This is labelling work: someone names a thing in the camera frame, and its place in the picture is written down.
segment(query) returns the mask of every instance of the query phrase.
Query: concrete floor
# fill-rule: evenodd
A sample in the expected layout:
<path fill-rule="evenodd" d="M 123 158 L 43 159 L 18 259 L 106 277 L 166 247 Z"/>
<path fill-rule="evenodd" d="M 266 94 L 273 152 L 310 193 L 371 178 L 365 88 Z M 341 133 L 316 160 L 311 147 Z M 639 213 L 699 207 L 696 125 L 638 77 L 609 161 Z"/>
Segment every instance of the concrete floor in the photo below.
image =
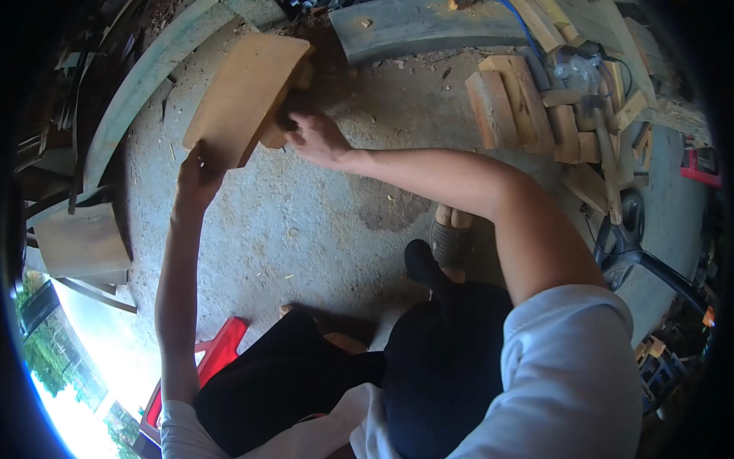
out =
<path fill-rule="evenodd" d="M 177 83 L 163 121 L 165 87 L 140 112 L 127 139 L 127 215 L 121 220 L 127 221 L 133 255 L 126 289 L 139 312 L 120 320 L 133 330 L 145 360 L 158 359 L 153 304 L 175 178 L 185 157 L 181 139 L 217 64 L 233 45 L 237 25 L 225 26 L 175 69 Z M 481 148 L 464 81 L 482 54 L 462 52 L 435 62 L 435 70 L 413 58 L 406 59 L 404 69 L 384 62 L 360 68 L 354 77 L 334 39 L 327 30 L 313 40 L 316 81 L 308 98 L 311 106 L 338 121 L 353 145 L 474 148 L 494 156 L 532 174 L 591 247 L 578 213 L 581 202 L 560 184 L 560 164 L 549 156 Z M 447 68 L 451 71 L 441 82 Z M 654 138 L 651 185 L 642 191 L 647 210 L 643 245 L 690 275 L 700 248 L 705 188 L 679 176 L 682 144 L 676 132 L 656 127 Z M 311 165 L 289 147 L 274 151 L 258 146 L 245 168 L 228 172 L 206 213 L 197 339 L 212 338 L 229 316 L 237 315 L 250 321 L 242 351 L 273 325 L 279 305 L 295 302 L 378 322 L 371 349 L 382 349 L 401 311 L 426 297 L 423 288 L 405 278 L 402 251 L 412 239 L 427 239 L 435 207 L 395 187 Z M 492 225 L 480 221 L 477 229 L 469 277 L 501 282 Z M 634 315 L 632 344 L 655 326 L 674 297 L 640 267 L 619 294 Z"/>

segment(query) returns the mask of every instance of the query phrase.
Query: black shorts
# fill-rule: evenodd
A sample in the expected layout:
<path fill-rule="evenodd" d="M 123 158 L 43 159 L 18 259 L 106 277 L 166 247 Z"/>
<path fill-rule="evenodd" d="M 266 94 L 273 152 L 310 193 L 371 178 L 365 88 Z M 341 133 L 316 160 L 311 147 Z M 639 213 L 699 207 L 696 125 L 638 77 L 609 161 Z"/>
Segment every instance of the black shorts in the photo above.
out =
<path fill-rule="evenodd" d="M 197 417 L 232 457 L 363 383 L 382 388 L 390 442 L 403 458 L 444 458 L 502 392 L 502 327 L 512 302 L 488 283 L 455 284 L 428 244 L 405 249 L 408 276 L 433 291 L 395 324 L 385 351 L 348 355 L 294 309 L 202 387 Z"/>

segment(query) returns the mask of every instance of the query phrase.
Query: foot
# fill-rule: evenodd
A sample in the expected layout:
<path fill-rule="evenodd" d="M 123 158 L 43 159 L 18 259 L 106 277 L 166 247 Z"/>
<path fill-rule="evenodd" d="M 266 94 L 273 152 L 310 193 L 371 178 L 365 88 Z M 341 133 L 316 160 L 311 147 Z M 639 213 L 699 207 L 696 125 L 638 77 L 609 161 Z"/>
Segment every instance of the foot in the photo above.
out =
<path fill-rule="evenodd" d="M 438 266 L 453 282 L 466 282 L 466 263 L 473 249 L 471 214 L 438 205 L 431 227 L 431 251 Z"/>

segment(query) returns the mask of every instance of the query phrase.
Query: wrist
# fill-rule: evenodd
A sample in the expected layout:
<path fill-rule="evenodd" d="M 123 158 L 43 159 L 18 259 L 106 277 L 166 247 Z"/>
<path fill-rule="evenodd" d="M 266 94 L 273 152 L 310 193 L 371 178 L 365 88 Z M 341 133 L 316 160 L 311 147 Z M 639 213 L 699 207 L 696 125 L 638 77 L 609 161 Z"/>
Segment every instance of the wrist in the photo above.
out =
<path fill-rule="evenodd" d="M 365 171 L 372 160 L 369 150 L 352 149 L 347 151 L 340 161 L 342 171 L 351 174 L 366 175 Z"/>

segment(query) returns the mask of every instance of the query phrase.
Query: sky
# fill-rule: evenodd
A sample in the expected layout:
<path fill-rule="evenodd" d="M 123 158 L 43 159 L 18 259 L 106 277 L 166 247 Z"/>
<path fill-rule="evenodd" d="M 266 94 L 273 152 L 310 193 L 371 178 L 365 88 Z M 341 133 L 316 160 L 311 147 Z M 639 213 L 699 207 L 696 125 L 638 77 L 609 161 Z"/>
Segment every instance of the sky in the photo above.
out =
<path fill-rule="evenodd" d="M 73 455 L 79 459 L 117 458 L 119 449 L 109 436 L 106 424 L 86 403 L 75 400 L 76 391 L 71 384 L 52 397 L 33 372 L 31 380 L 48 417 Z"/>

